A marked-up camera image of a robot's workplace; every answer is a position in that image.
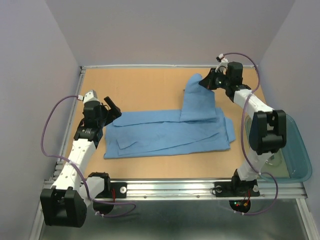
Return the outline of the blue long sleeve shirt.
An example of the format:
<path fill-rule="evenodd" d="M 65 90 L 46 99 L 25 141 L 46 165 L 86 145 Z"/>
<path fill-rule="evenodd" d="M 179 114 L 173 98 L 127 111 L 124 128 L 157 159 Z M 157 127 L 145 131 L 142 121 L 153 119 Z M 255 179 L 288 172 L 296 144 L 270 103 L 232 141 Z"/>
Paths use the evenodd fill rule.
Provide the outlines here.
<path fill-rule="evenodd" d="M 181 109 L 132 111 L 106 127 L 105 159 L 226 151 L 236 135 L 233 121 L 216 106 L 215 94 L 194 74 Z"/>

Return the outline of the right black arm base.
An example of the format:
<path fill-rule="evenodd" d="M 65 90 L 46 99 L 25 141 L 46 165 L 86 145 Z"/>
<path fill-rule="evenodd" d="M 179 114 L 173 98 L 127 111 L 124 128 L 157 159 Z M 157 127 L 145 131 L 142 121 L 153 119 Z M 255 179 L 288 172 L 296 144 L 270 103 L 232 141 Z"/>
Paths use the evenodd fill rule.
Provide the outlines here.
<path fill-rule="evenodd" d="M 259 197 L 258 183 L 254 181 L 216 181 L 211 190 L 217 198 L 231 198 L 229 205 L 232 210 L 246 214 L 251 208 L 251 198 Z"/>

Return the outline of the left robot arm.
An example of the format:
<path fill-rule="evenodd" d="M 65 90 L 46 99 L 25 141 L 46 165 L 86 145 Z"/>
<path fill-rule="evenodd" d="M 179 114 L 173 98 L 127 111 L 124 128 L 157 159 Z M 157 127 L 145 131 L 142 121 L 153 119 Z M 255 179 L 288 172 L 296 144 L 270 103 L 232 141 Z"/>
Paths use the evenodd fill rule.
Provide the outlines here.
<path fill-rule="evenodd" d="M 94 91 L 76 99 L 83 102 L 83 118 L 73 137 L 70 154 L 62 157 L 65 164 L 58 178 L 40 194 L 47 226 L 82 227 L 94 199 L 91 194 L 106 197 L 111 193 L 108 174 L 98 172 L 86 180 L 83 172 L 98 148 L 104 127 L 119 118 L 121 110 L 108 96 L 101 103 Z"/>

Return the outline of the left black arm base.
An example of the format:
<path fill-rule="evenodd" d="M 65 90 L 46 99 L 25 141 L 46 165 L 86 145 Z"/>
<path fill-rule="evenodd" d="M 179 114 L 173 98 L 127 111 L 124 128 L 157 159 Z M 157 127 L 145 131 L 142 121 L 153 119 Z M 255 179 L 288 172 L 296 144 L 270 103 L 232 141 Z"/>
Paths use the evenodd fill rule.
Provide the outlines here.
<path fill-rule="evenodd" d="M 99 177 L 90 177 L 87 179 L 86 184 L 89 196 L 94 200 L 88 198 L 87 189 L 84 184 L 80 187 L 79 194 L 87 206 L 92 205 L 96 215 L 101 215 L 102 217 L 118 217 L 121 215 L 121 213 L 112 215 L 111 212 L 115 209 L 116 205 L 114 203 L 116 200 L 127 197 L 127 183 L 112 183 Z"/>

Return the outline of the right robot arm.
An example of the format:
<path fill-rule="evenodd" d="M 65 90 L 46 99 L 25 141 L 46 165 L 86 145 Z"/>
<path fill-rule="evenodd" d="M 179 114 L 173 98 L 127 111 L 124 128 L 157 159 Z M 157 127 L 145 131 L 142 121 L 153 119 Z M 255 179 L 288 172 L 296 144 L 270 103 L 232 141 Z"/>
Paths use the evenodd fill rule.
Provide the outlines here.
<path fill-rule="evenodd" d="M 213 193 L 217 197 L 258 197 L 257 179 L 262 175 L 266 161 L 287 143 L 287 115 L 283 110 L 274 110 L 254 95 L 243 84 L 243 65 L 240 62 L 221 62 L 211 68 L 199 83 L 208 90 L 223 89 L 229 99 L 242 107 L 242 115 L 251 118 L 248 143 L 249 154 L 244 163 L 235 170 L 230 181 L 216 181 Z"/>

